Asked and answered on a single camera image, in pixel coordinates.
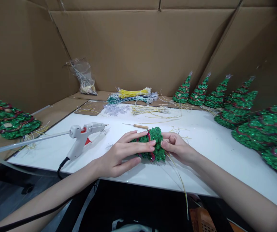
wooden handle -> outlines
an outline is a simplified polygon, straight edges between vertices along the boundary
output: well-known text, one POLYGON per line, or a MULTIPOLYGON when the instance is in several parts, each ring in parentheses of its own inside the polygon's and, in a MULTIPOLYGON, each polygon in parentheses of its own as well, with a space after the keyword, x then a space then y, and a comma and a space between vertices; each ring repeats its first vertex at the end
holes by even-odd
POLYGON ((149 127, 147 127, 147 126, 141 126, 141 125, 137 125, 137 124, 134 124, 134 127, 138 127, 138 128, 142 128, 142 129, 146 129, 146 130, 149 129, 149 127))

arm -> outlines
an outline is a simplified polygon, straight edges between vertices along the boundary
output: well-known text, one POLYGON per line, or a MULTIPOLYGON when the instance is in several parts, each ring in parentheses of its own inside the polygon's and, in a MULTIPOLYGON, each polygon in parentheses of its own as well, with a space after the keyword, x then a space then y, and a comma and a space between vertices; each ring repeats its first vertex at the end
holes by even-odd
MULTIPOLYGON (((127 162, 122 160, 138 152, 154 151, 155 141, 148 143, 129 143, 132 139, 145 136, 147 132, 131 131, 124 134, 102 157, 56 183, 31 201, 20 207, 0 222, 0 227, 52 209, 71 196, 79 193, 99 177, 117 177, 141 162, 135 157, 127 162)), ((35 221, 29 222, 11 231, 41 231, 58 213, 54 212, 35 221)))
POLYGON ((195 170, 256 231, 277 231, 277 205, 198 153, 178 134, 162 135, 162 148, 195 170))

black cable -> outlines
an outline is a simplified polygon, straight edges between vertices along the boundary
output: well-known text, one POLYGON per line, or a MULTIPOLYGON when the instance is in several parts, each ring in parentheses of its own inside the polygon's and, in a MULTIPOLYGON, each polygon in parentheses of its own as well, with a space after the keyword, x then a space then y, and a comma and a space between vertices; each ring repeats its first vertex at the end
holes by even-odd
POLYGON ((47 216, 51 213, 53 213, 54 211, 60 209, 63 205, 65 205, 67 202, 69 202, 71 199, 73 199, 74 197, 76 197, 78 194, 80 193, 77 193, 75 194, 74 196, 70 197, 69 199, 65 200, 63 203, 61 203, 60 205, 58 205, 57 207, 53 208, 53 209, 50 209, 50 210, 47 210, 45 212, 42 212, 42 213, 39 213, 39 214, 36 214, 36 215, 33 215, 31 217, 27 217, 25 219, 22 219, 20 221, 17 221, 17 222, 13 222, 11 224, 8 224, 8 225, 5 225, 5 226, 2 226, 0 227, 0 232, 6 232, 6 231, 9 231, 9 230, 12 230, 12 229, 15 229, 19 226, 22 226, 24 224, 27 224, 31 221, 34 221, 36 219, 39 219, 41 217, 44 217, 44 216, 47 216))
POLYGON ((60 180, 63 180, 63 177, 61 177, 61 175, 60 175, 60 170, 61 170, 61 168, 65 165, 65 163, 66 163, 68 160, 70 160, 70 158, 66 157, 66 158, 62 161, 62 163, 60 164, 60 166, 59 166, 59 168, 58 168, 58 170, 57 170, 57 175, 58 175, 58 177, 59 177, 60 180))

awl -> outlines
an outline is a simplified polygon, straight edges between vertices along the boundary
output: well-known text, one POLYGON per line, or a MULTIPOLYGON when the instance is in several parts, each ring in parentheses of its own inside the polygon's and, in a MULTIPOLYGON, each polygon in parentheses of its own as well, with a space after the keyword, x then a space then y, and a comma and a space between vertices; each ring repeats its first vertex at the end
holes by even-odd
POLYGON ((123 124, 138 127, 138 128, 142 128, 142 129, 146 129, 146 130, 149 129, 149 127, 147 127, 147 126, 141 126, 141 125, 137 125, 137 124, 134 124, 134 125, 133 124, 127 124, 127 123, 123 123, 123 124))

finger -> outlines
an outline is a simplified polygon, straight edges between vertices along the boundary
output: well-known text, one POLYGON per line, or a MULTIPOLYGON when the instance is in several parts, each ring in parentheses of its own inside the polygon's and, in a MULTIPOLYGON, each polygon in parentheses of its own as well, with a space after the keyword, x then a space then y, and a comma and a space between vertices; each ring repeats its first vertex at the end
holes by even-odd
POLYGON ((146 136, 147 134, 148 134, 148 131, 140 132, 140 133, 137 133, 137 134, 128 134, 120 142, 128 143, 128 142, 131 142, 133 139, 137 139, 137 138, 146 136))
POLYGON ((161 141, 161 147, 166 151, 171 151, 178 154, 178 150, 179 150, 178 146, 170 144, 164 140, 161 141))
POLYGON ((121 138, 118 140, 118 142, 120 142, 120 140, 122 140, 124 137, 126 137, 130 134, 135 134, 135 133, 137 133, 137 130, 129 131, 129 132, 125 133, 123 136, 121 136, 121 138))
POLYGON ((179 135, 176 133, 162 133, 162 136, 164 139, 169 139, 169 143, 175 144, 179 135))
POLYGON ((130 159, 129 161, 124 162, 121 165, 113 167, 114 168, 114 177, 118 177, 118 176, 124 174, 125 172, 131 170, 136 165, 138 165, 141 162, 141 160, 142 159, 140 157, 135 157, 133 159, 130 159))
POLYGON ((120 150, 120 158, 124 159, 130 155, 134 155, 137 153, 143 152, 153 152, 154 151, 155 142, 148 142, 148 143, 125 143, 122 149, 120 150))

